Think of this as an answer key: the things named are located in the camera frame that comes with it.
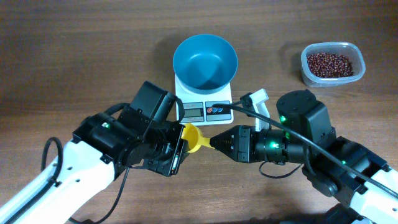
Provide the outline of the yellow plastic measuring scoop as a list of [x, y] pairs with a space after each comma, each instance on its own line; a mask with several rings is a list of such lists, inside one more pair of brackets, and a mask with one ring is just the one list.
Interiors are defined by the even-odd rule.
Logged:
[[184, 126], [182, 139], [188, 142], [187, 153], [191, 154], [197, 152], [202, 146], [214, 149], [210, 144], [210, 138], [204, 137], [198, 127], [194, 126], [192, 123], [186, 123]]

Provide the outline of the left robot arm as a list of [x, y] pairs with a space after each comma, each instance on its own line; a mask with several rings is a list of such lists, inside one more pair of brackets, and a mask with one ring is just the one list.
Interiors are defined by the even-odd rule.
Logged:
[[130, 103], [118, 103], [85, 118], [72, 139], [57, 147], [52, 162], [1, 208], [2, 223], [65, 223], [98, 192], [132, 168], [170, 177], [187, 155], [180, 120], [168, 121], [170, 110], [182, 109], [180, 98], [144, 82]]

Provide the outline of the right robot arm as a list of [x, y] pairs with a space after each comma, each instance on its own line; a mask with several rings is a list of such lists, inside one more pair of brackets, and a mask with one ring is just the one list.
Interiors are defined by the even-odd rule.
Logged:
[[255, 111], [248, 96], [221, 105], [266, 125], [235, 126], [212, 137], [211, 146], [239, 163], [296, 164], [314, 189], [338, 202], [322, 223], [397, 222], [397, 172], [386, 160], [338, 136], [327, 107], [309, 90], [286, 93], [276, 107], [278, 120]]

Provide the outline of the white digital kitchen scale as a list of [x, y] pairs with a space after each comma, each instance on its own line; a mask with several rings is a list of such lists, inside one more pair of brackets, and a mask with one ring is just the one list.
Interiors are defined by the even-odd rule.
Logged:
[[182, 124], [192, 123], [195, 126], [231, 124], [234, 121], [232, 110], [214, 107], [214, 104], [231, 104], [230, 84], [211, 94], [198, 94], [186, 89], [175, 75], [175, 94], [181, 99], [185, 112]]

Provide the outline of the teal plastic bowl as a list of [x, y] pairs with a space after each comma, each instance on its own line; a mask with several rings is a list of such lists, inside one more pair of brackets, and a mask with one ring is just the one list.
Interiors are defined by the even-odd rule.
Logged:
[[238, 71], [234, 47], [214, 34], [185, 39], [175, 50], [172, 66], [181, 84], [191, 92], [208, 95], [222, 90]]

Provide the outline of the clear plastic container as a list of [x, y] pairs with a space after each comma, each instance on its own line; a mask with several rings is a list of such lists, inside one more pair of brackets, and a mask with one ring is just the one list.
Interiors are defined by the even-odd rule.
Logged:
[[361, 51], [349, 42], [310, 44], [301, 53], [301, 72], [309, 87], [332, 87], [360, 80], [366, 66]]

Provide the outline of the red beans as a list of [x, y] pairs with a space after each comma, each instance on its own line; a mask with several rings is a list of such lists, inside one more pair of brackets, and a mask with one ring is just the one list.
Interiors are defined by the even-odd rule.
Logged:
[[319, 78], [344, 78], [354, 75], [349, 58], [341, 54], [317, 53], [307, 56], [309, 70]]

